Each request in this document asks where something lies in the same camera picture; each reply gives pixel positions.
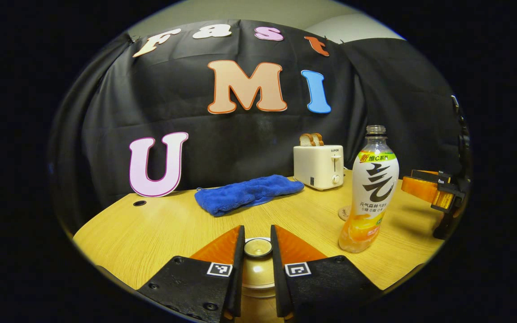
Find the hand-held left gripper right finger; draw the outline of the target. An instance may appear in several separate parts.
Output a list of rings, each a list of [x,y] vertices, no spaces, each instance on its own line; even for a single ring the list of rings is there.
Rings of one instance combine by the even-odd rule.
[[[326,256],[293,233],[271,226],[277,316],[286,322],[346,319],[382,296],[344,255]]]

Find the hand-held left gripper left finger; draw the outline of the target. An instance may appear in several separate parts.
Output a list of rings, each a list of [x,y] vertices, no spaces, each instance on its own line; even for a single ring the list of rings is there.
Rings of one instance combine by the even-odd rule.
[[[241,316],[244,243],[244,226],[234,227],[192,256],[174,256],[138,292],[176,314],[233,323]]]

